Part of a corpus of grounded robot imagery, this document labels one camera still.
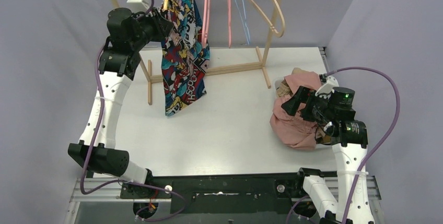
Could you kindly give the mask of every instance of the gray wall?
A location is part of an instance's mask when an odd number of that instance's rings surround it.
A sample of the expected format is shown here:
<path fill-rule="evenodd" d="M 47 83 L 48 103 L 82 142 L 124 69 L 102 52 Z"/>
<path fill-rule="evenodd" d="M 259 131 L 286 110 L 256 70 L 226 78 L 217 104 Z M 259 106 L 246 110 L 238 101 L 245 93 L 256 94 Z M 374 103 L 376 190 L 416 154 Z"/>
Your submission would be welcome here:
<path fill-rule="evenodd" d="M 110 0 L 98 0 L 106 13 L 113 7 Z M 203 0 L 196 0 L 203 12 Z M 273 3 L 270 0 L 256 0 L 270 17 Z M 286 33 L 280 39 L 274 39 L 274 46 L 326 46 L 331 40 L 340 21 L 352 0 L 283 0 L 282 10 L 286 19 Z M 162 0 L 156 0 L 160 6 Z M 227 1 L 212 0 L 211 20 L 209 23 L 209 42 L 212 46 L 227 46 Z M 267 36 L 267 24 L 255 11 L 246 4 L 248 24 L 253 45 L 263 45 Z M 232 0 L 232 42 L 244 44 L 246 39 L 240 18 Z"/>
<path fill-rule="evenodd" d="M 106 36 L 96 0 L 0 0 L 1 223 L 62 223 Z"/>
<path fill-rule="evenodd" d="M 332 69 L 376 68 L 399 87 L 397 127 L 368 165 L 386 223 L 443 223 L 442 42 L 441 0 L 353 0 L 327 48 Z M 367 123 L 374 146 L 394 115 L 389 83 L 358 71 L 337 76 L 356 90 L 357 118 Z"/>

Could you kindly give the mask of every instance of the pink cloth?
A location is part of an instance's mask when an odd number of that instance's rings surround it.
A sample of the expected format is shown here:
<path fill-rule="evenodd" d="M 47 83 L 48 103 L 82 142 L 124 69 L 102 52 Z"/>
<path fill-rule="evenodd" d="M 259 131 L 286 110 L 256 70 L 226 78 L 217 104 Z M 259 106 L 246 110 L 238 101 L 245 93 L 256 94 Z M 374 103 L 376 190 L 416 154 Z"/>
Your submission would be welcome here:
<path fill-rule="evenodd" d="M 285 77 L 289 88 L 295 93 L 299 86 L 309 87 L 318 90 L 321 86 L 318 74 L 314 72 L 291 74 Z M 272 130 L 279 139 L 292 148 L 310 150 L 316 147 L 315 122 L 304 121 L 300 117 L 300 110 L 305 108 L 305 104 L 300 104 L 295 116 L 289 116 L 283 109 L 282 104 L 291 98 L 290 95 L 277 98 L 274 102 L 273 114 L 270 124 Z"/>

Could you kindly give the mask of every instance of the patterned fabric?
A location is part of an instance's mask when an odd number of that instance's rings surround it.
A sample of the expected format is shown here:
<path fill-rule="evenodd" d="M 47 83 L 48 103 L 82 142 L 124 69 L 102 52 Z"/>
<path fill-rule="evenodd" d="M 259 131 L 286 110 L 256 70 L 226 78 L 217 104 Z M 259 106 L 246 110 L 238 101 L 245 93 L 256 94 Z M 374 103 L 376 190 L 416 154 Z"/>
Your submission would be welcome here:
<path fill-rule="evenodd" d="M 203 77 L 209 65 L 209 45 L 202 48 L 202 20 L 195 0 L 169 0 L 162 15 L 174 23 L 161 43 L 161 71 L 166 116 L 172 116 L 206 94 Z"/>

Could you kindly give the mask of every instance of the pile of clothes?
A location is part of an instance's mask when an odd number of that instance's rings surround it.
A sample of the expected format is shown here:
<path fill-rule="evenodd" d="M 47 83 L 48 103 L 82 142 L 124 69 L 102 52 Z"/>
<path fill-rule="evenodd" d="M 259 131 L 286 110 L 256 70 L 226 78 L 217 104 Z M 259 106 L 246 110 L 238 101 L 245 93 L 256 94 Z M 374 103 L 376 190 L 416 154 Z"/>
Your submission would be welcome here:
<path fill-rule="evenodd" d="M 276 90 L 277 98 L 274 102 L 270 124 L 272 130 L 287 146 L 312 150 L 315 149 L 316 144 L 329 143 L 329 137 L 325 136 L 317 123 L 304 121 L 301 118 L 300 110 L 305 108 L 304 104 L 300 104 L 295 116 L 288 115 L 282 109 L 282 104 L 294 95 L 299 86 L 318 90 L 321 87 L 319 75 L 300 68 L 294 68 L 291 75 L 285 76 Z"/>

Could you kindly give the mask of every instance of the wooden clothes rack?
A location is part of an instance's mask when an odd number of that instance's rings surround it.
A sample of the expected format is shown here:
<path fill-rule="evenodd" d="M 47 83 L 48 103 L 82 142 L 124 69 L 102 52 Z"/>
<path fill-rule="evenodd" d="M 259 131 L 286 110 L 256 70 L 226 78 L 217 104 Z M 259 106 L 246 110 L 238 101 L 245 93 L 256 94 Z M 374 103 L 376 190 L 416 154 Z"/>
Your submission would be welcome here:
<path fill-rule="evenodd" d="M 269 49 L 271 47 L 272 42 L 272 36 L 276 36 L 277 38 L 280 38 L 283 36 L 285 32 L 285 18 L 283 17 L 282 10 L 280 8 L 280 2 L 282 0 L 271 0 L 274 3 L 274 10 L 272 12 L 271 18 L 269 18 L 264 11 L 260 8 L 260 6 L 254 1 L 249 0 L 251 4 L 254 6 L 254 8 L 259 12 L 259 14 L 263 17 L 265 22 L 269 26 L 269 31 L 266 38 L 266 45 L 263 51 L 263 54 L 261 53 L 259 47 L 255 47 L 255 51 L 257 53 L 257 62 L 251 62 L 251 63 L 244 63 L 244 64 L 236 64 L 236 65 L 228 65 L 228 66 L 220 66 L 220 67 L 212 67 L 208 68 L 206 71 L 206 75 L 218 75 L 218 74 L 229 74 L 229 73 L 235 73 L 235 72 L 242 72 L 242 71 L 249 71 L 249 70 L 258 70 L 261 69 L 263 72 L 263 76 L 266 82 L 266 85 L 268 88 L 271 88 L 271 81 L 269 79 L 269 76 L 267 74 L 266 70 L 266 61 L 269 54 Z M 118 8 L 119 3 L 117 0 L 111 0 L 112 5 L 114 8 Z M 282 27 L 280 31 L 276 29 L 276 22 L 277 18 L 280 19 L 282 23 Z M 146 80 L 148 82 L 148 104 L 152 105 L 152 84 L 157 82 L 163 81 L 162 75 L 152 75 L 152 62 L 151 60 L 148 60 L 148 65 L 146 67 L 145 63 L 143 62 L 143 59 L 141 59 L 141 67 L 143 70 L 143 73 L 146 77 Z"/>

